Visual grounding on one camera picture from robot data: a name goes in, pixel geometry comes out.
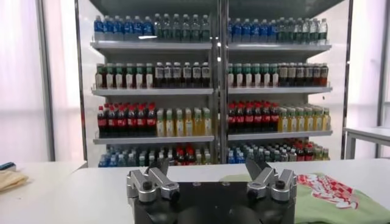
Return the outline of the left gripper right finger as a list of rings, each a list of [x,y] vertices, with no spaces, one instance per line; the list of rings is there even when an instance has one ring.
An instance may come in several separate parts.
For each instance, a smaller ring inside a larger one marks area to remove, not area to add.
[[[245,165],[252,179],[246,185],[249,200],[255,201],[268,196],[275,201],[296,200],[297,175],[293,170],[283,169],[278,174],[268,163],[257,163],[252,158],[246,158]]]

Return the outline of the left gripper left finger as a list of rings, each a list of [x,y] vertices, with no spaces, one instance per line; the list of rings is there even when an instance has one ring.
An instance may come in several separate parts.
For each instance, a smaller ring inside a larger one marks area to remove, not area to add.
[[[127,202],[153,203],[160,193],[162,199],[177,202],[180,198],[179,183],[167,177],[169,159],[153,162],[144,173],[132,170],[126,177]]]

